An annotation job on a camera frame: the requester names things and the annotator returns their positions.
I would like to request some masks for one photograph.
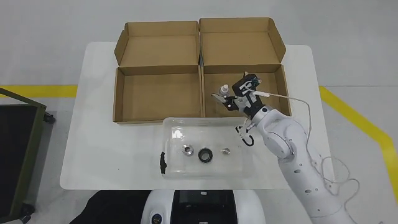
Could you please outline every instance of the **caster wheel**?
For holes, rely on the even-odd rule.
[[[30,215],[26,215],[24,217],[21,217],[19,220],[23,223],[26,224],[28,221],[30,221],[32,217]]]
[[[26,204],[23,203],[22,204],[22,208],[21,208],[21,216],[24,217],[26,215],[31,215],[36,211],[35,207],[31,204]]]
[[[44,114],[43,120],[44,120],[44,122],[46,122],[46,123],[48,123],[48,124],[53,124],[53,123],[55,123],[54,115],[49,114],[49,113],[45,113],[45,114]]]
[[[26,224],[32,217],[31,214],[35,212],[35,207],[31,204],[22,204],[20,221]]]

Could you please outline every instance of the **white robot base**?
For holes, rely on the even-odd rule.
[[[253,190],[153,190],[141,224],[266,224]]]

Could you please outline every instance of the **metal frame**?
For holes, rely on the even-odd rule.
[[[27,195],[33,168],[36,162],[37,151],[39,150],[39,144],[43,130],[43,119],[45,116],[45,109],[47,107],[43,104],[40,104],[39,102],[28,99],[21,95],[17,95],[16,93],[5,90],[3,88],[0,88],[0,94],[6,95],[10,98],[19,100],[37,108],[34,122],[32,125],[32,131],[30,132],[29,142],[25,152],[24,161],[22,163],[21,172],[19,174],[16,191],[14,194],[14,200],[12,201],[11,211],[8,216],[0,218],[0,223],[4,223],[11,220],[17,220],[21,217],[22,204]]]

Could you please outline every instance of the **black rubber ring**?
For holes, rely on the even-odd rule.
[[[201,157],[204,154],[209,154],[209,157],[207,159],[202,159]],[[213,152],[211,151],[211,149],[203,148],[198,152],[198,158],[199,158],[200,162],[207,164],[208,162],[210,162],[213,159]]]

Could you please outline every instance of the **white table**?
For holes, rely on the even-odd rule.
[[[112,122],[114,42],[92,42],[85,52],[73,109],[60,185],[64,189],[289,189],[276,158],[262,142],[253,151],[254,176],[234,180],[170,180],[160,174],[161,124]],[[312,111],[310,143],[330,156],[311,48],[288,45],[282,62],[289,95]],[[308,126],[307,107],[290,101],[293,116]],[[333,176],[331,163],[326,176]]]

